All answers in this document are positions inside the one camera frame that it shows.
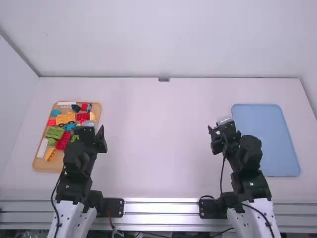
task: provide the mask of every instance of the white wall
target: white wall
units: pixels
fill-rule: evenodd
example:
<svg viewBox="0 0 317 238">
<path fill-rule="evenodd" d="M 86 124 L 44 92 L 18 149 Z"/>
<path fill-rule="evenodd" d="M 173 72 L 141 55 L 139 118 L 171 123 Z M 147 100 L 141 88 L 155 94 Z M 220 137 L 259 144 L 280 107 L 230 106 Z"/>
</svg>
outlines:
<svg viewBox="0 0 317 238">
<path fill-rule="evenodd" d="M 0 176 L 10 157 L 38 79 L 0 35 Z"/>
<path fill-rule="evenodd" d="M 0 28 L 41 76 L 296 76 L 316 115 L 316 9 L 315 0 L 2 0 Z"/>
</svg>

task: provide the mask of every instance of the blue lego brick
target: blue lego brick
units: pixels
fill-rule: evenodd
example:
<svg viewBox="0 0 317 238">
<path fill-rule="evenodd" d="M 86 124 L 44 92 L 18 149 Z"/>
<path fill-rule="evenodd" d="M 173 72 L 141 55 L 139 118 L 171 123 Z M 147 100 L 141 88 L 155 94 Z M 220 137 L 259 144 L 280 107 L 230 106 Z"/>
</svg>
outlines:
<svg viewBox="0 0 317 238">
<path fill-rule="evenodd" d="M 67 124 L 65 125 L 65 130 L 69 131 L 72 130 L 72 128 L 76 127 L 77 123 L 73 123 L 73 124 Z"/>
</svg>

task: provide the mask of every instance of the lego brick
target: lego brick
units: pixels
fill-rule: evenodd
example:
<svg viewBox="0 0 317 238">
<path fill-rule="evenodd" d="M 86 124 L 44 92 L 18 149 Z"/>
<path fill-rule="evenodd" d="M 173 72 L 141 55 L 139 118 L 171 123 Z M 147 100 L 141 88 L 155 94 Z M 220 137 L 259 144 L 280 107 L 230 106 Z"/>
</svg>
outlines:
<svg viewBox="0 0 317 238">
<path fill-rule="evenodd" d="M 75 140 L 79 140 L 79 135 L 72 135 L 71 142 L 74 142 Z"/>
<path fill-rule="evenodd" d="M 71 105 L 76 104 L 76 102 L 58 102 L 57 105 L 59 105 L 61 108 L 71 108 Z"/>
<path fill-rule="evenodd" d="M 94 113 L 92 112 L 89 113 L 89 120 L 96 120 L 96 116 Z"/>
<path fill-rule="evenodd" d="M 57 117 L 59 114 L 61 114 L 61 112 L 60 112 L 60 110 L 58 110 L 58 109 L 54 109 L 54 110 L 52 111 L 52 116 L 53 116 L 53 117 Z"/>
<path fill-rule="evenodd" d="M 89 113 L 78 113 L 77 114 L 77 121 L 80 121 L 81 119 L 90 120 L 90 114 Z"/>
<path fill-rule="evenodd" d="M 81 118 L 81 120 L 79 121 L 80 124 L 85 123 L 85 121 L 87 121 L 86 119 Z"/>
<path fill-rule="evenodd" d="M 41 145 L 40 145 L 40 148 L 39 148 L 39 151 L 38 151 L 38 153 L 36 155 L 37 158 L 43 158 L 44 157 L 44 153 L 45 153 L 46 147 L 48 146 L 48 142 L 49 142 L 48 139 L 43 138 L 43 140 L 41 142 Z"/>
<path fill-rule="evenodd" d="M 60 114 L 56 117 L 56 125 L 63 127 L 76 122 L 75 113 Z"/>
<path fill-rule="evenodd" d="M 50 125 L 56 125 L 56 120 L 55 120 L 55 119 L 49 120 L 48 123 L 47 123 L 47 125 L 48 125 L 48 126 L 50 126 Z"/>
<path fill-rule="evenodd" d="M 65 130 L 70 131 L 72 128 L 76 127 L 76 123 L 65 125 Z"/>
<path fill-rule="evenodd" d="M 45 160 L 51 161 L 53 159 L 55 153 L 56 153 L 55 148 L 48 149 L 47 152 L 45 153 Z"/>
<path fill-rule="evenodd" d="M 87 103 L 83 103 L 82 105 L 81 105 L 81 111 L 87 111 L 87 108 L 88 108 L 88 104 Z"/>
<path fill-rule="evenodd" d="M 59 140 L 64 133 L 64 129 L 57 126 L 50 126 L 45 133 L 45 137 Z"/>
<path fill-rule="evenodd" d="M 56 146 L 55 146 L 56 149 L 65 150 L 67 144 L 69 143 L 70 136 L 71 136 L 71 132 L 65 131 L 61 139 L 56 143 Z"/>
<path fill-rule="evenodd" d="M 54 138 L 49 138 L 49 145 L 55 146 L 56 140 Z"/>
<path fill-rule="evenodd" d="M 77 104 L 71 105 L 71 108 L 77 113 L 79 113 L 81 109 L 80 106 L 78 106 Z"/>
</svg>

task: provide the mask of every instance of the blue mat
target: blue mat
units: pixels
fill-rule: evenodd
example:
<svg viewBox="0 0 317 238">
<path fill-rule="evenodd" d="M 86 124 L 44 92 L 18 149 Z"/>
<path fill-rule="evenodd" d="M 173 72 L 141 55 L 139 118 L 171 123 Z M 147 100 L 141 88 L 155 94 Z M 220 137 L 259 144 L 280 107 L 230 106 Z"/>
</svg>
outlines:
<svg viewBox="0 0 317 238">
<path fill-rule="evenodd" d="M 261 170 L 265 176 L 299 176 L 297 160 L 282 109 L 275 104 L 235 104 L 232 117 L 242 135 L 262 141 Z"/>
</svg>

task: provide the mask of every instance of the white table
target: white table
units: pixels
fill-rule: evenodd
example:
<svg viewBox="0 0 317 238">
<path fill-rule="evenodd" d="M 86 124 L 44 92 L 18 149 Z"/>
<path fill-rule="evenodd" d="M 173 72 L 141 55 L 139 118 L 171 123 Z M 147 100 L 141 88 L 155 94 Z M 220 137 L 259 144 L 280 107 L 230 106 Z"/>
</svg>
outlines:
<svg viewBox="0 0 317 238">
<path fill-rule="evenodd" d="M 133 202 L 127 205 L 127 209 L 133 207 L 134 214 L 146 212 L 148 216 L 126 214 L 118 220 L 126 230 L 153 230 L 150 225 L 157 227 L 155 230 L 214 230 L 219 223 L 223 226 L 217 229 L 222 230 L 227 226 L 226 221 L 202 221 L 196 214 L 197 198 L 205 194 L 219 196 L 222 157 L 212 155 L 207 125 L 214 126 L 219 117 L 231 115 L 236 103 L 280 105 L 302 173 L 296 178 L 267 178 L 277 209 L 282 210 L 277 221 L 284 231 L 317 231 L 317 218 L 309 217 L 317 215 L 317 121 L 300 80 L 295 78 L 172 78 L 169 83 L 158 82 L 157 78 L 42 78 L 0 180 L 2 206 L 9 207 L 0 228 L 21 227 L 29 221 L 17 212 L 11 214 L 14 207 L 24 212 L 52 210 L 47 200 L 58 174 L 38 173 L 31 165 L 51 107 L 62 100 L 100 102 L 103 106 L 100 125 L 105 126 L 109 152 L 98 155 L 92 173 L 93 189 L 101 190 L 105 197 L 145 202 L 143 207 Z M 230 173 L 226 164 L 224 191 L 232 190 Z M 177 207 L 164 221 L 162 215 L 152 214 L 164 209 L 150 209 L 147 203 L 157 198 L 154 200 L 158 205 L 165 201 L 160 197 L 173 198 L 161 204 L 167 209 Z M 25 201 L 30 199 L 40 200 L 41 209 L 37 208 L 39 202 Z M 186 209 L 191 209 L 190 221 L 181 215 Z M 39 214 L 33 216 L 33 226 L 47 227 L 52 215 Z M 136 221 L 148 226 L 131 226 Z"/>
</svg>

